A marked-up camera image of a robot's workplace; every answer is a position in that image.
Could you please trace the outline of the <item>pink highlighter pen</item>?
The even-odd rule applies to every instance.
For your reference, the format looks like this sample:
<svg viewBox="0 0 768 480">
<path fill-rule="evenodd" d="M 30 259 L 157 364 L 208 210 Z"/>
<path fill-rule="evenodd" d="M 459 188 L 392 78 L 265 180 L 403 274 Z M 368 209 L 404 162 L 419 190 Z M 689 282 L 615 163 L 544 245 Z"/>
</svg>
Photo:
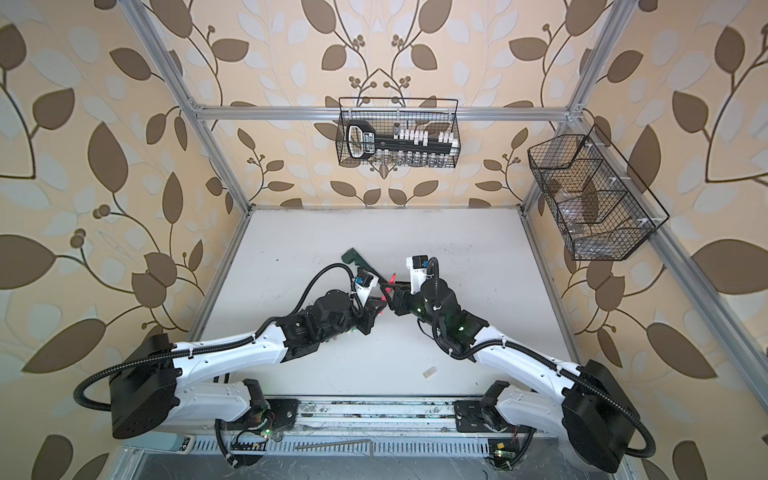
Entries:
<svg viewBox="0 0 768 480">
<path fill-rule="evenodd" d="M 393 273 L 390 280 L 382 287 L 383 298 L 391 302 L 394 298 L 397 274 Z"/>
</svg>

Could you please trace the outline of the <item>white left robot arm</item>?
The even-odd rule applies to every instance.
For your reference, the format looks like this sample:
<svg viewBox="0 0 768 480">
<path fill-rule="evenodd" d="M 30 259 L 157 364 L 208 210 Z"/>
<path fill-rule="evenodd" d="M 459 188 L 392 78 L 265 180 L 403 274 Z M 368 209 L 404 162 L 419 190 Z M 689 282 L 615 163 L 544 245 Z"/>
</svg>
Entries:
<svg viewBox="0 0 768 480">
<path fill-rule="evenodd" d="M 109 378 L 112 435 L 123 440 L 184 422 L 242 422 L 266 407 L 257 381 L 226 386 L 214 378 L 302 358 L 350 330 L 369 334 L 386 305 L 372 298 L 359 306 L 356 296 L 331 290 L 253 334 L 176 345 L 156 335 L 134 352 L 128 368 Z"/>
</svg>

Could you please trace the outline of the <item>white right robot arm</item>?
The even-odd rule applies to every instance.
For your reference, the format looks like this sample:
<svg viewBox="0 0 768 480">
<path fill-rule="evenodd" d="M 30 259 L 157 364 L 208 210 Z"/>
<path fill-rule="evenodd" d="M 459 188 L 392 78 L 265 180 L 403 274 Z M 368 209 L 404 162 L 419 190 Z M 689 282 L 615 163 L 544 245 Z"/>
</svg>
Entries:
<svg viewBox="0 0 768 480">
<path fill-rule="evenodd" d="M 481 418 L 491 429 L 520 425 L 550 433 L 566 440 L 583 462 L 607 473 L 617 472 L 632 454 L 640 415 L 603 364 L 559 360 L 510 339 L 463 309 L 442 279 L 428 279 L 418 289 L 398 283 L 388 293 L 394 313 L 412 314 L 427 324 L 443 353 L 491 367 L 526 386 L 524 392 L 504 384 L 490 389 Z"/>
</svg>

